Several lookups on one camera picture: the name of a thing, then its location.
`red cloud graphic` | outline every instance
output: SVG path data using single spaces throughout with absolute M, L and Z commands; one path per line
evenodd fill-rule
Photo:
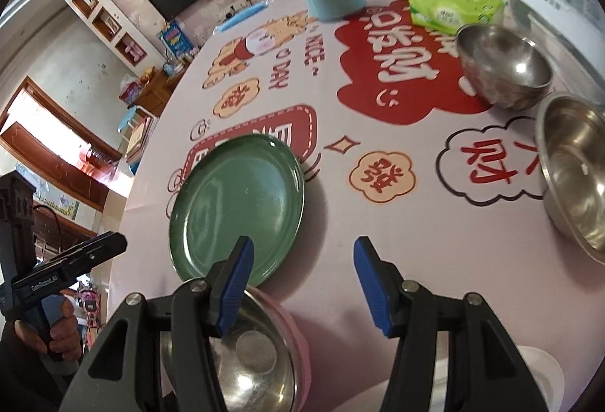
M 490 104 L 478 96 L 468 95 L 459 86 L 458 81 L 464 73 L 452 38 L 445 38 L 444 42 L 440 33 L 431 34 L 429 30 L 412 26 L 410 11 L 405 10 L 407 7 L 407 1 L 397 0 L 384 8 L 366 8 L 337 30 L 337 38 L 349 47 L 341 56 L 341 64 L 352 80 L 350 84 L 338 90 L 340 102 L 368 117 L 395 125 L 419 122 L 434 108 L 468 115 L 488 110 Z M 388 27 L 368 29 L 371 23 L 368 17 L 377 11 L 397 13 L 401 20 Z M 373 44 L 368 42 L 370 32 L 383 33 L 401 26 L 410 26 L 414 35 L 407 33 L 407 38 L 411 39 L 407 46 L 397 42 L 395 45 L 384 47 L 380 53 L 374 52 Z M 387 69 L 391 65 L 387 59 L 392 51 L 392 55 L 402 55 L 402 60 L 390 68 L 401 68 L 401 62 L 409 62 L 412 72 L 405 80 L 381 82 L 379 74 L 391 72 Z M 420 77 L 415 78 L 417 68 L 431 70 L 418 71 Z

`built-in shelf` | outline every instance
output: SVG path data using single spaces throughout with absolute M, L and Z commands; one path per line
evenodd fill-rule
M 136 65 L 147 56 L 147 52 L 128 33 L 120 38 L 116 44 L 116 50 L 132 65 Z
M 120 26 L 104 8 L 99 11 L 99 14 L 97 14 L 97 17 L 93 20 L 93 26 L 99 30 L 99 33 L 105 36 L 107 41 L 114 39 L 117 33 L 122 29 L 122 26 Z
M 87 19 L 99 4 L 98 0 L 72 0 L 72 2 Z

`hand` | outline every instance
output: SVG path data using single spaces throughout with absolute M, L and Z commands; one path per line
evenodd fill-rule
M 61 354 L 66 361 L 77 361 L 82 355 L 82 345 L 78 333 L 78 320 L 74 315 L 74 306 L 69 299 L 65 299 L 61 303 L 61 312 L 63 318 L 50 329 L 50 336 L 53 340 L 49 347 L 52 352 Z M 17 320 L 14 323 L 14 332 L 30 349 L 43 354 L 47 353 L 46 344 L 27 323 Z

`wall outlet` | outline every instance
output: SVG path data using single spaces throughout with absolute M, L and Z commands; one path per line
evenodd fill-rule
M 227 17 L 228 12 L 233 12 L 233 9 L 231 9 L 231 6 L 233 6 L 233 8 L 235 9 L 235 12 L 238 12 L 238 11 L 241 11 L 241 9 L 246 9 L 248 7 L 248 2 L 246 0 L 237 0 L 237 1 L 233 2 L 232 4 L 225 6 L 223 9 L 221 9 L 219 12 L 217 12 L 217 21 L 219 23 L 223 23 L 223 21 L 225 21 L 225 18 Z

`blue gripper pad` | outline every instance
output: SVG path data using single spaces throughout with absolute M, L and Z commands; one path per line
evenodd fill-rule
M 376 271 L 376 261 L 382 264 L 377 257 L 370 240 L 365 236 L 360 236 L 353 247 L 353 263 L 361 288 L 364 291 L 365 300 L 370 307 L 370 312 L 374 324 L 382 330 L 386 337 L 390 337 L 393 330 L 393 324 L 389 317 L 388 297 L 385 288 Z
M 220 335 L 223 335 L 235 323 L 237 312 L 240 309 L 241 298 L 244 296 L 244 290 L 250 278 L 253 264 L 254 243 L 248 238 L 239 257 L 235 261 L 234 268 L 220 296 L 220 312 L 219 320 L 217 321 L 217 329 Z
M 46 314 L 49 326 L 53 326 L 57 321 L 63 318 L 63 311 L 61 311 L 61 305 L 65 297 L 60 294 L 52 294 L 42 300 L 42 308 Z

